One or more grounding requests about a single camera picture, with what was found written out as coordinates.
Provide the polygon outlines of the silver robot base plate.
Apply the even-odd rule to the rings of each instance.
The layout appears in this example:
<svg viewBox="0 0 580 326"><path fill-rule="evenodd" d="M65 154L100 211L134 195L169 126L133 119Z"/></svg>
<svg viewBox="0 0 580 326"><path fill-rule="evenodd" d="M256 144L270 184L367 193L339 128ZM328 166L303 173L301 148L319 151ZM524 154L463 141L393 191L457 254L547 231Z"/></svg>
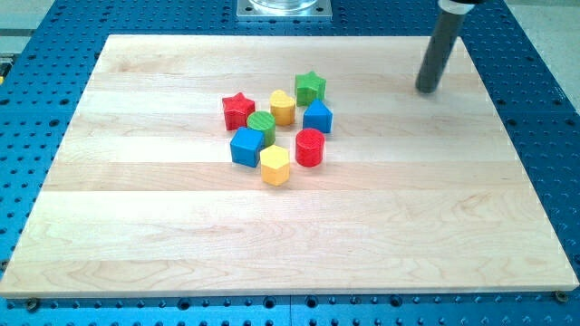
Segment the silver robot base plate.
<svg viewBox="0 0 580 326"><path fill-rule="evenodd" d="M236 0L238 21L331 21L330 0Z"/></svg>

